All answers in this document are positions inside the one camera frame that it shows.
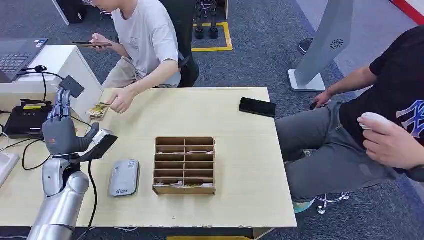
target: cardboard compartment box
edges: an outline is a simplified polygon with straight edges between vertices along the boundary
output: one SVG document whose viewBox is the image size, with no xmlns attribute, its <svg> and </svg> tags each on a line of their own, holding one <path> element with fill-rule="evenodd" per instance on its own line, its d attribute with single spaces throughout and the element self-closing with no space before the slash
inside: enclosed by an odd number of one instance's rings
<svg viewBox="0 0 424 240">
<path fill-rule="evenodd" d="M 215 194 L 213 137 L 157 137 L 153 191 L 156 194 Z"/>
</svg>

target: person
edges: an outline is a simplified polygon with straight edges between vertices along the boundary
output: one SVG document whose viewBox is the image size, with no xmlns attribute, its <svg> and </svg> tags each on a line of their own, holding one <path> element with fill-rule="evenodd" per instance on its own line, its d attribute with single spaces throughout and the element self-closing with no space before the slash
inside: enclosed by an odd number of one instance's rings
<svg viewBox="0 0 424 240">
<path fill-rule="evenodd" d="M 424 25 L 315 97 L 316 109 L 275 121 L 296 213 L 316 196 L 371 187 L 394 180 L 398 168 L 424 165 L 423 56 Z M 334 95 L 372 85 L 357 99 L 324 106 Z M 368 112 L 393 124 L 383 128 L 361 117 Z M 317 151 L 304 156 L 308 149 Z"/>
<path fill-rule="evenodd" d="M 112 15 L 119 43 L 99 33 L 92 43 L 110 43 L 121 56 L 109 73 L 104 88 L 116 89 L 107 104 L 124 113 L 134 98 L 144 91 L 176 88 L 181 81 L 178 69 L 177 35 L 171 18 L 158 0 L 92 0 L 92 5 Z"/>
</svg>

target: laptop keyboard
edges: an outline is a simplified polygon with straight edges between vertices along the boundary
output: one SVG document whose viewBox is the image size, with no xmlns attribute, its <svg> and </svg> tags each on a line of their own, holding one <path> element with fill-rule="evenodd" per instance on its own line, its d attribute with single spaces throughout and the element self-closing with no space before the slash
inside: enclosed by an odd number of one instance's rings
<svg viewBox="0 0 424 240">
<path fill-rule="evenodd" d="M 22 64 L 30 55 L 29 53 L 0 54 L 0 71 L 6 74 L 20 71 Z"/>
</svg>

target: gray power bank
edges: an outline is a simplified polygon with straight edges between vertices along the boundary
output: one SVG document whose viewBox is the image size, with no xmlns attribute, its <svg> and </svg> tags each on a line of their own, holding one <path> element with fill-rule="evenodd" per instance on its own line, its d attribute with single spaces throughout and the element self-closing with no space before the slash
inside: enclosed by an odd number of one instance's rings
<svg viewBox="0 0 424 240">
<path fill-rule="evenodd" d="M 137 160 L 117 161 L 110 176 L 109 194 L 112 197 L 133 195 L 137 191 L 140 164 Z"/>
</svg>

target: smartphone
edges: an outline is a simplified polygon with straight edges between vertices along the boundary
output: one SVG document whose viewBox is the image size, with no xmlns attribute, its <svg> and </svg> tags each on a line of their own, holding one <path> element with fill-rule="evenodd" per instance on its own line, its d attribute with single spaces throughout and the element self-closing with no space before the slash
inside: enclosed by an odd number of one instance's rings
<svg viewBox="0 0 424 240">
<path fill-rule="evenodd" d="M 243 97 L 238 110 L 244 113 L 275 118 L 276 108 L 277 105 L 275 103 Z"/>
<path fill-rule="evenodd" d="M 112 44 L 110 43 L 102 43 L 102 42 L 97 42 L 97 43 L 92 43 L 89 41 L 72 41 L 72 44 L 81 46 L 81 47 L 112 47 Z"/>
</svg>

